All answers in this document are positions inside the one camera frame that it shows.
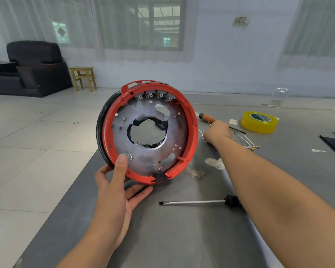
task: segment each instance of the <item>curtain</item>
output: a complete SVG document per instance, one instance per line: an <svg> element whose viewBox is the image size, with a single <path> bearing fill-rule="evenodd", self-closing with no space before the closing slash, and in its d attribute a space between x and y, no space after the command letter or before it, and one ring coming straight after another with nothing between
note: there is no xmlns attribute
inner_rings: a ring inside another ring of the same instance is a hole
<svg viewBox="0 0 335 268"><path fill-rule="evenodd" d="M280 65L335 69L335 0L303 0Z"/></svg>
<svg viewBox="0 0 335 268"><path fill-rule="evenodd" d="M193 59L198 0L0 0L6 43L58 43L65 58Z"/></svg>

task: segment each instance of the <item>person's left hand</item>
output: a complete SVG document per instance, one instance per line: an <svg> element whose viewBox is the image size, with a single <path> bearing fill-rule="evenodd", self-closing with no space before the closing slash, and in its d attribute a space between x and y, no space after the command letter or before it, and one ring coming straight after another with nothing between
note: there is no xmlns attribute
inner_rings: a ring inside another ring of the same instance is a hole
<svg viewBox="0 0 335 268"><path fill-rule="evenodd" d="M152 186L148 186L135 195L145 187L139 183L124 191L127 166L127 157L121 154L116 160L111 182L105 176L112 170L108 165L99 169L94 176L98 195L90 229L107 231L113 250L118 248L128 231L132 211L152 192Z"/></svg>

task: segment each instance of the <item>metal plate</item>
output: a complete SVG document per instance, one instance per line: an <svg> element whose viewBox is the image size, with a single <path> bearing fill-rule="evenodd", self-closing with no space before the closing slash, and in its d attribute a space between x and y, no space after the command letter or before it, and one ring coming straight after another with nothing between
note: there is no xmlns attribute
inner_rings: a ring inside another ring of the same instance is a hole
<svg viewBox="0 0 335 268"><path fill-rule="evenodd" d="M118 154L126 154L129 158L128 167L142 176L152 176L153 171L165 172L174 166L177 157L180 157L186 147L188 139L188 125L182 107L176 104L176 100L165 101L165 98L146 98L142 100L130 99L123 107L119 108L117 116L113 120L112 131L114 146ZM161 104L170 111L167 117L155 109ZM168 129L162 144L156 148L146 148L142 144L133 144L128 136L127 130L134 120L142 120L146 117L155 117L161 121L168 122ZM162 166L161 162L171 153L175 158L168 165Z"/></svg>

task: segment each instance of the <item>orange screwdriver handle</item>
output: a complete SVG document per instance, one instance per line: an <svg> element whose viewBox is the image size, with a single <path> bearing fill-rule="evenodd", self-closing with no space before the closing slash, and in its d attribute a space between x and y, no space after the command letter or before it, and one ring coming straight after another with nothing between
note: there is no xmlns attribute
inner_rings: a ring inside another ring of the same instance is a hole
<svg viewBox="0 0 335 268"><path fill-rule="evenodd" d="M209 115L206 114L199 114L199 119L202 119L205 122L210 122L210 124L212 124L212 122L216 121L216 119L214 117L211 117Z"/></svg>

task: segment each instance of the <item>yellow tape roll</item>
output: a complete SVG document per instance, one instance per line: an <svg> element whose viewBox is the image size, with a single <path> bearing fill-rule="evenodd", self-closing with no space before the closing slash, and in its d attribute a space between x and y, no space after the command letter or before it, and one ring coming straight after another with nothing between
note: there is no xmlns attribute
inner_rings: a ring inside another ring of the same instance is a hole
<svg viewBox="0 0 335 268"><path fill-rule="evenodd" d="M246 129L261 134L271 134L277 124L276 117L260 112L244 112L241 121L241 125Z"/></svg>

